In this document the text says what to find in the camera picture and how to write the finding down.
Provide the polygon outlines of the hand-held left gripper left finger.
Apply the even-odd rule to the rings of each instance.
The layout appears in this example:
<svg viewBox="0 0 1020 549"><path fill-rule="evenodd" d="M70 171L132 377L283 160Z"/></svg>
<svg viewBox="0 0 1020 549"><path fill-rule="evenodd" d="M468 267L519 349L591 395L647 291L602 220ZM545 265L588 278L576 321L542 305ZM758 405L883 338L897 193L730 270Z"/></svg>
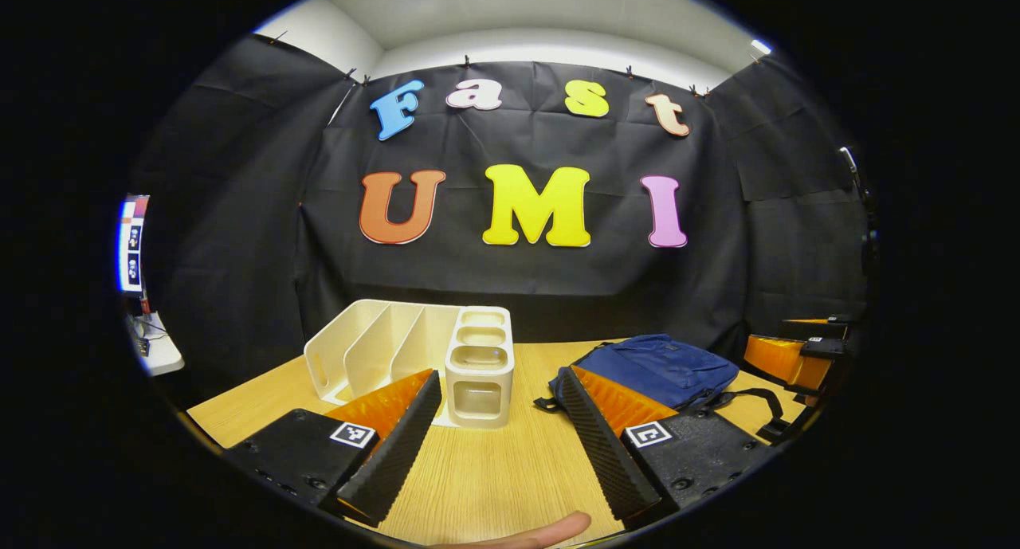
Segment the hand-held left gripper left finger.
<svg viewBox="0 0 1020 549"><path fill-rule="evenodd" d="M328 414L292 409L226 449L226 460L301 504L376 527L390 513L443 400L434 368Z"/></svg>

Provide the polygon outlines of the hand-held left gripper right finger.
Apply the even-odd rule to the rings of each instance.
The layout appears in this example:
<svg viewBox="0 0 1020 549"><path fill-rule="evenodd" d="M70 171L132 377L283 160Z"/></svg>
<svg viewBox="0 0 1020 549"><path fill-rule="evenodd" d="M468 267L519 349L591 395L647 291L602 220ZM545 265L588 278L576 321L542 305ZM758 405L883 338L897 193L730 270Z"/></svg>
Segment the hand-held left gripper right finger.
<svg viewBox="0 0 1020 549"><path fill-rule="evenodd" d="M561 375L560 403L627 531L691 512L775 455L711 408L676 412L575 365Z"/></svg>

